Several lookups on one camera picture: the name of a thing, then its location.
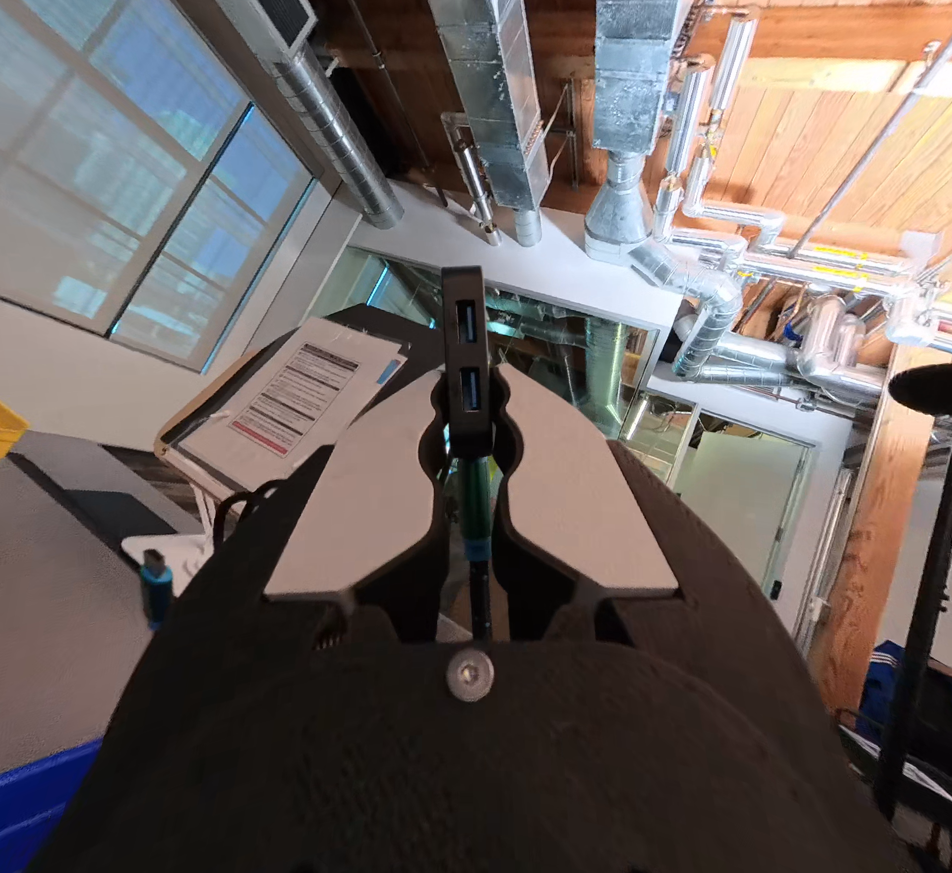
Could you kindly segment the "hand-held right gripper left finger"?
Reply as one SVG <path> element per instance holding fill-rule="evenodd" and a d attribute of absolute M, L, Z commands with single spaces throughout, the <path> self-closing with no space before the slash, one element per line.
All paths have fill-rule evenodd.
<path fill-rule="evenodd" d="M 270 601 L 375 606 L 402 641 L 435 641 L 449 570 L 442 380 L 428 371 L 339 439 L 265 585 Z"/>

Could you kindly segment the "grey multiport hub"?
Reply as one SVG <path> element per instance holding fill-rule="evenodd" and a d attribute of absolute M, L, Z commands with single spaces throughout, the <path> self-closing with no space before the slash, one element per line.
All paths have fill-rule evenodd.
<path fill-rule="evenodd" d="M 441 278 L 449 448 L 461 460 L 486 458 L 493 425 L 482 270 L 450 267 Z"/>

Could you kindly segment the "yellow plastic bin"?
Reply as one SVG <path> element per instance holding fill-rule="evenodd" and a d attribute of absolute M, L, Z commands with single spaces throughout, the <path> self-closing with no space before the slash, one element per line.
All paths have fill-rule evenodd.
<path fill-rule="evenodd" d="M 4 459 L 30 428 L 30 423 L 16 411 L 0 405 L 0 457 Z"/>

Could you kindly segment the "blue plastic bin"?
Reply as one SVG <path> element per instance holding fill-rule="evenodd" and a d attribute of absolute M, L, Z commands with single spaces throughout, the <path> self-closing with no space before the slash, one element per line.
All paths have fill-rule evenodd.
<path fill-rule="evenodd" d="M 1 774 L 1 871 L 23 871 L 61 819 L 102 745 L 97 738 Z"/>

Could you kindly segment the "instruction sheet in plastic sleeve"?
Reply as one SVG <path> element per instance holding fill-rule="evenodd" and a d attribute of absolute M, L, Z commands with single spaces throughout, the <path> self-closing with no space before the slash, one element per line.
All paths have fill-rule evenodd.
<path fill-rule="evenodd" d="M 394 336 L 307 319 L 175 451 L 231 491 L 286 478 L 334 444 L 408 357 Z"/>

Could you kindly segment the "interior glass window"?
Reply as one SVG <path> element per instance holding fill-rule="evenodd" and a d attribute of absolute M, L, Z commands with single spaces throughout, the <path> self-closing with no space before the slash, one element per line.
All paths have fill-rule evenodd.
<path fill-rule="evenodd" d="M 493 364 L 510 364 L 564 398 L 608 438 L 628 441 L 649 400 L 644 379 L 660 332 L 485 288 Z M 328 317 L 366 305 L 432 330 L 443 324 L 438 272 L 347 247 L 327 275 L 306 317 Z"/>

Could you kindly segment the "display board with wooden rim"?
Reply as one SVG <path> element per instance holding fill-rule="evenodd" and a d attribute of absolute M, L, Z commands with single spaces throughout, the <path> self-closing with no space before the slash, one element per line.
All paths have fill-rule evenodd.
<path fill-rule="evenodd" d="M 376 398 L 358 417 L 375 404 L 386 400 L 421 376 L 425 376 L 431 371 L 442 367 L 444 364 L 444 340 L 441 331 L 429 329 L 411 322 L 409 319 L 401 318 L 366 305 L 356 305 L 345 308 L 342 311 L 332 313 L 326 317 L 326 319 L 352 329 L 363 330 L 383 336 L 394 336 L 398 340 L 405 342 L 409 348 L 407 361 L 389 378 L 387 384 L 378 393 Z M 229 486 L 223 486 L 211 480 L 209 473 L 199 466 L 191 466 L 187 459 L 179 455 L 175 451 L 175 446 L 182 437 L 191 433 L 201 423 L 206 422 L 214 411 L 223 408 L 228 398 L 250 378 L 256 369 L 262 367 L 268 358 L 273 357 L 279 347 L 287 342 L 292 336 L 292 333 L 301 326 L 279 335 L 264 346 L 249 349 L 226 370 L 214 377 L 210 384 L 208 384 L 203 391 L 200 391 L 198 396 L 192 399 L 185 408 L 179 411 L 160 430 L 154 443 L 156 456 L 177 472 L 181 473 L 190 484 L 201 488 L 206 495 L 214 498 L 216 501 L 221 501 L 232 493 L 240 490 L 251 490 L 238 489 L 237 491 L 231 491 Z M 310 454 L 303 463 L 316 451 Z"/>

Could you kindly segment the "white stand base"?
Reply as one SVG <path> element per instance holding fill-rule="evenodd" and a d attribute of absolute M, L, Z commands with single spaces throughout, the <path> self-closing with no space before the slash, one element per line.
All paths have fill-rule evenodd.
<path fill-rule="evenodd" d="M 138 535 L 123 539 L 121 549 L 140 567 L 147 550 L 158 551 L 173 572 L 173 597 L 178 599 L 208 561 L 212 543 L 209 534 Z"/>

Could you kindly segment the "silver insulated pipes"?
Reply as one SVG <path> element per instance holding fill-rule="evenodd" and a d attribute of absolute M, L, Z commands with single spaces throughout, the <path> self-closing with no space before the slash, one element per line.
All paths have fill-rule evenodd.
<path fill-rule="evenodd" d="M 950 42 L 935 54 L 917 85 L 899 105 L 887 126 L 863 153 L 858 165 L 827 203 L 821 215 L 795 246 L 783 247 L 779 235 L 783 213 L 744 205 L 706 204 L 704 192 L 719 143 L 722 114 L 732 102 L 741 69 L 748 58 L 760 19 L 760 10 L 704 7 L 705 14 L 730 16 L 727 36 L 717 63 L 710 58 L 688 62 L 684 85 L 674 114 L 673 130 L 665 157 L 666 176 L 660 183 L 654 208 L 652 237 L 716 252 L 716 270 L 689 269 L 675 259 L 665 275 L 684 298 L 696 297 L 699 309 L 671 363 L 679 378 L 706 383 L 743 383 L 782 387 L 791 377 L 783 356 L 768 369 L 711 367 L 706 364 L 726 338 L 743 305 L 735 277 L 751 266 L 753 276 L 788 279 L 803 284 L 822 283 L 839 288 L 858 284 L 865 289 L 865 267 L 848 266 L 839 253 L 807 250 L 819 224 L 846 194 L 872 159 L 876 149 L 892 135 L 898 123 L 922 96 L 931 91 L 941 70 L 950 62 Z"/>

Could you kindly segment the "blue striped cloth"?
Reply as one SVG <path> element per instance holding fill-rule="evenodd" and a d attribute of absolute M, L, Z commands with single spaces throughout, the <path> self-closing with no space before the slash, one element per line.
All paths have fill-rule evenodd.
<path fill-rule="evenodd" d="M 856 727 L 876 745 L 882 743 L 884 729 L 890 721 L 902 660 L 902 646 L 895 641 L 882 641 L 874 648 L 866 671 Z"/>

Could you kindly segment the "large window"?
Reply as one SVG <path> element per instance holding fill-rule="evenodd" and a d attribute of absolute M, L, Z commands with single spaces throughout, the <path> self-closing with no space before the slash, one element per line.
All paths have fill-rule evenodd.
<path fill-rule="evenodd" d="M 314 182 L 171 0 L 1 0 L 3 301 L 205 370 Z"/>

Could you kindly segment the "wooden post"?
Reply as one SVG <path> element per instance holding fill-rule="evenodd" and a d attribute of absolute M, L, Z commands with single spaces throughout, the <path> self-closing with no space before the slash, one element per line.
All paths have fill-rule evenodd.
<path fill-rule="evenodd" d="M 809 667 L 825 708 L 857 709 L 885 614 L 933 418 L 886 392 L 860 469 L 859 493 Z"/>

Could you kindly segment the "silver spiral duct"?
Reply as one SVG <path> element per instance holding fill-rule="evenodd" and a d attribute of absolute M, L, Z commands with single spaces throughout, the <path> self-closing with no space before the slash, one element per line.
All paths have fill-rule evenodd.
<path fill-rule="evenodd" d="M 360 202 L 364 218 L 378 230 L 395 228 L 404 208 L 314 53 L 303 47 L 291 58 L 264 60 L 263 66 Z"/>

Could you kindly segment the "rectangular duct with round elbow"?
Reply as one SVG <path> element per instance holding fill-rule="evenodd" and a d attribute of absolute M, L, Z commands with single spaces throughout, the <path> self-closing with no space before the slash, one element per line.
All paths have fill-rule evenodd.
<path fill-rule="evenodd" d="M 697 302 L 674 374 L 700 379 L 702 367 L 740 311 L 737 283 L 676 255 L 649 225 L 642 174 L 660 129 L 675 41 L 693 0 L 596 0 L 593 145 L 607 171 L 585 218 L 590 257 L 627 265 L 649 285 Z"/>

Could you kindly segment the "rectangular metal duct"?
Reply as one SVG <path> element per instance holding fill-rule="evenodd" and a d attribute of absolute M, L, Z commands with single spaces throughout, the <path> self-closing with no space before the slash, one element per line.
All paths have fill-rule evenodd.
<path fill-rule="evenodd" d="M 493 196 L 534 247 L 551 174 L 525 0 L 427 1 Z"/>

